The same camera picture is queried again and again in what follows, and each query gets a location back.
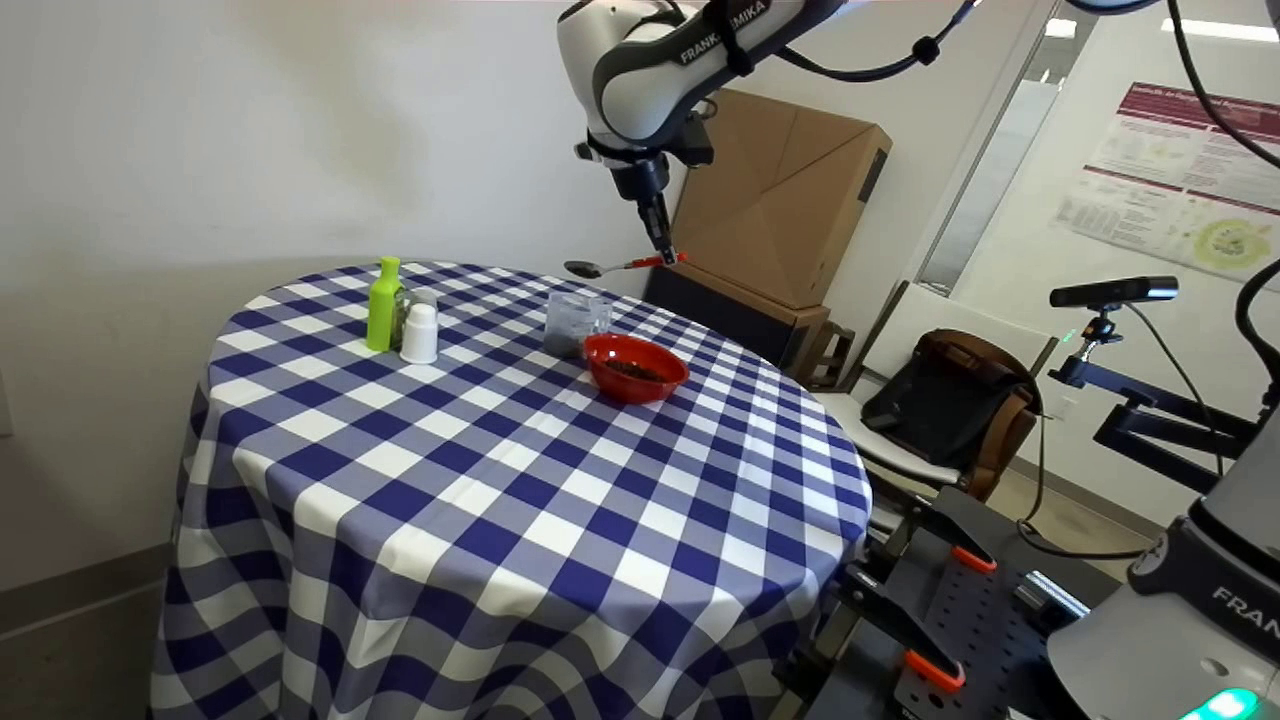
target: poster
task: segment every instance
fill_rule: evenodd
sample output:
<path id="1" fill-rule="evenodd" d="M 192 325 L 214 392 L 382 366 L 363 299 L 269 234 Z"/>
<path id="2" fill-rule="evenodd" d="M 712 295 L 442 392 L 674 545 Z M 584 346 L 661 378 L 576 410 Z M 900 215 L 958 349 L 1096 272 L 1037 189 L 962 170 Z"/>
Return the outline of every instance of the poster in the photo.
<path id="1" fill-rule="evenodd" d="M 1220 96 L 1215 109 L 1280 151 L 1280 106 Z M 1076 236 L 1248 282 L 1280 256 L 1280 181 L 1194 93 L 1132 84 L 1055 222 Z"/>

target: white wall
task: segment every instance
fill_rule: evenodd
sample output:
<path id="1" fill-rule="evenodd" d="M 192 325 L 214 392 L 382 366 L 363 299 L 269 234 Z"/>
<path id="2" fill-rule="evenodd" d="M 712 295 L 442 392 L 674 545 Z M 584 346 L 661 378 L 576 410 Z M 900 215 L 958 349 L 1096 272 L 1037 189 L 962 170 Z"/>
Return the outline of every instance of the white wall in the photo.
<path id="1" fill-rule="evenodd" d="M 16 425 L 0 587 L 165 540 L 190 387 L 220 319 L 264 284 L 386 252 L 558 267 L 642 247 L 609 178 L 574 159 L 563 6 L 0 6 L 0 378 Z M 883 0 L 807 50 L 883 61 L 944 11 Z M 990 0 L 940 68 L 894 87 L 799 84 L 794 68 L 750 80 L 880 119 L 900 145 L 837 317 L 868 317 L 889 278 L 916 272 L 1030 17 Z"/>
<path id="2" fill-rule="evenodd" d="M 1182 278 L 1183 295 L 1178 306 L 1157 306 L 1149 317 L 1182 353 L 1190 378 L 1202 384 L 1203 401 L 1236 416 L 1257 416 L 1263 392 L 1263 369 L 1254 362 L 1248 346 L 1236 336 L 1234 310 L 1240 284 L 1190 272 L 1153 256 L 1121 252 L 1055 223 L 1061 200 L 1082 178 L 1082 165 L 1107 132 L 1121 96 L 1132 80 L 1153 80 L 1167 87 L 1190 87 L 1178 66 L 1171 35 L 1159 34 L 1159 11 L 1101 22 L 1082 66 L 1068 78 L 1054 118 L 1039 127 L 1011 193 L 1003 198 L 990 236 L 962 278 L 958 295 L 979 310 L 1039 325 L 1049 332 L 1082 332 L 1090 311 L 1054 311 L 1049 287 L 1111 282 L 1111 278 Z M 1240 0 L 1194 0 L 1183 17 L 1263 26 L 1263 6 Z M 1203 84 L 1225 96 L 1280 101 L 1280 44 L 1194 44 Z M 1149 342 L 1135 317 L 1118 317 L 1123 346 L 1096 353 L 1101 366 L 1157 379 L 1183 392 L 1171 366 Z M 1260 332 L 1280 342 L 1275 295 L 1257 306 Z M 1091 433 L 1111 410 L 1107 392 L 1064 392 L 1049 384 L 1055 401 L 1055 419 L 1049 425 L 1049 470 L 1121 508 L 1132 508 L 1157 525 L 1190 508 L 1194 491 L 1159 479 L 1157 472 L 1128 464 L 1123 455 L 1091 444 Z"/>

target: tablecloth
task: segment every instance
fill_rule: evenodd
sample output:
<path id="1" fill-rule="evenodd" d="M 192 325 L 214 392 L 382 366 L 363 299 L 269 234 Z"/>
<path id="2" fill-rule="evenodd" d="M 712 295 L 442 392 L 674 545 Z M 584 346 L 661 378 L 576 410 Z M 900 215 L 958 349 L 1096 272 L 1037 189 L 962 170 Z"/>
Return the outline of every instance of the tablecloth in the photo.
<path id="1" fill-rule="evenodd" d="M 245 306 L 186 462 L 153 717 L 759 717 L 862 545 L 854 441 L 710 328 L 612 299 L 687 384 L 597 401 L 540 349 L 574 282 L 410 265 L 442 362 L 363 349 L 371 267 Z"/>

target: floor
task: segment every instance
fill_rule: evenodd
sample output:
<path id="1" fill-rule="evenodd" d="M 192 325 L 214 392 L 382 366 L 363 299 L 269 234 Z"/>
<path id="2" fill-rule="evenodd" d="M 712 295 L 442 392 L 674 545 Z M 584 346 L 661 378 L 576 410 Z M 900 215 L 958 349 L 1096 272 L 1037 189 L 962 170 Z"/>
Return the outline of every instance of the floor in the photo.
<path id="1" fill-rule="evenodd" d="M 1003 516 L 1025 516 L 1033 472 L 1010 472 L 992 498 Z M 1049 487 L 1037 528 L 1061 549 L 1143 549 L 1157 528 Z M 149 659 L 160 587 L 141 587 L 101 608 L 67 614 L 0 638 L 0 720 L 138 720 L 149 698 Z"/>

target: green bottle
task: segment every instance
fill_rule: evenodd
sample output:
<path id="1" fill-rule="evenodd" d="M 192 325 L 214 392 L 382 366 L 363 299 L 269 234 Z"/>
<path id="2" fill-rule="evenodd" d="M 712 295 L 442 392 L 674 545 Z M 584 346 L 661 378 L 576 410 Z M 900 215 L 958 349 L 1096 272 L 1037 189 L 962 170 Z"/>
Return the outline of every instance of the green bottle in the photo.
<path id="1" fill-rule="evenodd" d="M 386 256 L 378 282 L 369 284 L 369 325 L 363 325 L 363 346 L 371 353 L 394 353 L 396 342 L 396 317 L 401 317 L 401 256 Z"/>

